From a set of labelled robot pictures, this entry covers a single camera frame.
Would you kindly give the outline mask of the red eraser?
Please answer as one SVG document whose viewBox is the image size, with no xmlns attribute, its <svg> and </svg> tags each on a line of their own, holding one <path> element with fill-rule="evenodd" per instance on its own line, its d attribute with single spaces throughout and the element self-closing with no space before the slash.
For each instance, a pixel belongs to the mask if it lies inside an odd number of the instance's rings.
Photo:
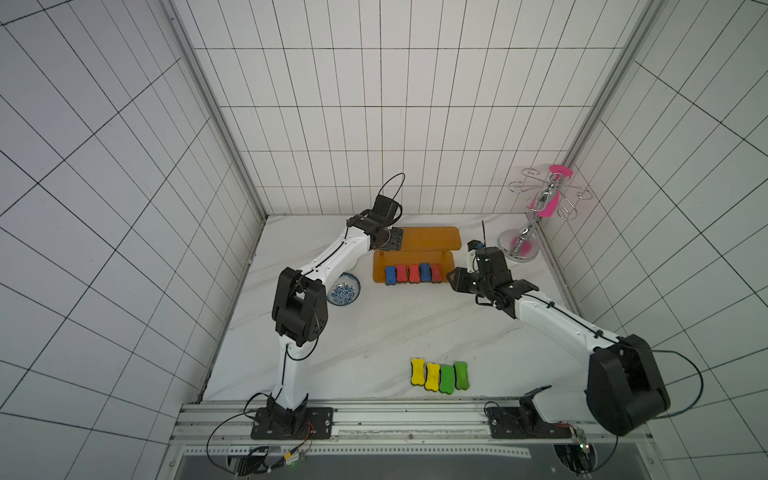
<svg viewBox="0 0 768 480">
<path fill-rule="evenodd" d="M 420 266 L 418 264 L 408 266 L 408 282 L 414 284 L 421 282 Z"/>
<path fill-rule="evenodd" d="M 409 281 L 408 267 L 406 265 L 403 265 L 403 264 L 396 265 L 395 273 L 396 273 L 396 281 L 398 283 L 407 283 Z"/>
<path fill-rule="evenodd" d="M 433 263 L 430 265 L 431 282 L 441 283 L 443 281 L 442 268 L 440 264 Z"/>
</svg>

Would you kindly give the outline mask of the green eraser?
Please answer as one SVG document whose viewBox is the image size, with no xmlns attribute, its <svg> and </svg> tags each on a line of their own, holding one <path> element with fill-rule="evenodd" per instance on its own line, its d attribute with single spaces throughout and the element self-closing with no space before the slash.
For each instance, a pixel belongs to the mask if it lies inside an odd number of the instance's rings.
<svg viewBox="0 0 768 480">
<path fill-rule="evenodd" d="M 438 391 L 442 394 L 453 395 L 455 392 L 455 369 L 452 365 L 440 366 Z"/>
<path fill-rule="evenodd" d="M 455 388 L 466 391 L 470 388 L 468 364 L 464 361 L 457 361 L 453 364 Z"/>
</svg>

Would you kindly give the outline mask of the yellow eraser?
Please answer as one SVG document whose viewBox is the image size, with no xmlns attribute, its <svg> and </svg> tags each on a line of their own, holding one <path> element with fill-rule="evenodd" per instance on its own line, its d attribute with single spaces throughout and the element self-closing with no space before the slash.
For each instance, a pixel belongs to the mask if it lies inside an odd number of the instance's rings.
<svg viewBox="0 0 768 480">
<path fill-rule="evenodd" d="M 412 358 L 410 383 L 413 386 L 424 386 L 426 383 L 425 360 L 422 358 Z"/>
<path fill-rule="evenodd" d="M 436 363 L 426 364 L 424 387 L 427 391 L 437 392 L 440 386 L 441 366 Z"/>
</svg>

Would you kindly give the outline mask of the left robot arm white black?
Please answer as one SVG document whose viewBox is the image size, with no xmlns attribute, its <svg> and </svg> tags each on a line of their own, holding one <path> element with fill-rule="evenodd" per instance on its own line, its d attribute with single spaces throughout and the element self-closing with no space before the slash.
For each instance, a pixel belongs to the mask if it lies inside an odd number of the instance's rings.
<svg viewBox="0 0 768 480">
<path fill-rule="evenodd" d="M 369 252 L 400 250 L 403 237 L 404 231 L 392 226 L 370 233 L 346 227 L 315 259 L 280 273 L 272 308 L 279 337 L 277 384 L 269 396 L 275 416 L 297 417 L 306 409 L 309 358 L 328 322 L 328 289 Z"/>
</svg>

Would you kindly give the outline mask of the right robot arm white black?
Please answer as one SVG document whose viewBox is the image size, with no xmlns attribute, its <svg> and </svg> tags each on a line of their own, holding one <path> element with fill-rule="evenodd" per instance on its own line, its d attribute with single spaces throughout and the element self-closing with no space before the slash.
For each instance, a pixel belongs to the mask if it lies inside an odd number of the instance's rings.
<svg viewBox="0 0 768 480">
<path fill-rule="evenodd" d="M 602 330 L 541 294 L 530 281 L 514 278 L 499 248 L 471 241 L 466 266 L 446 277 L 454 291 L 473 295 L 477 305 L 534 327 L 580 367 L 570 383 L 542 385 L 520 397 L 525 425 L 596 423 L 624 436 L 670 408 L 654 353 L 644 339 Z"/>
</svg>

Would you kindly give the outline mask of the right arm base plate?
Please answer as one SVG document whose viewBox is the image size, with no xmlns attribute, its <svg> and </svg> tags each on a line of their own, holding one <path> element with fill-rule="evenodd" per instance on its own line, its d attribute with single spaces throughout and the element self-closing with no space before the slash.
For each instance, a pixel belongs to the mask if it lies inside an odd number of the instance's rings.
<svg viewBox="0 0 768 480">
<path fill-rule="evenodd" d="M 558 424 L 546 423 L 535 413 L 519 407 L 490 405 L 484 408 L 493 439 L 571 439 L 572 430 Z"/>
</svg>

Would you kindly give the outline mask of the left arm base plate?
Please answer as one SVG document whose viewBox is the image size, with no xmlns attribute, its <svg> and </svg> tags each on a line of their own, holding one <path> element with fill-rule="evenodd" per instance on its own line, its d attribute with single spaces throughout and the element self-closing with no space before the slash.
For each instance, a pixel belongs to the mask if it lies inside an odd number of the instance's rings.
<svg viewBox="0 0 768 480">
<path fill-rule="evenodd" d="M 263 407 L 256 411 L 251 430 L 253 440 L 326 440 L 331 437 L 334 409 L 303 407 L 297 411 L 280 406 Z"/>
</svg>

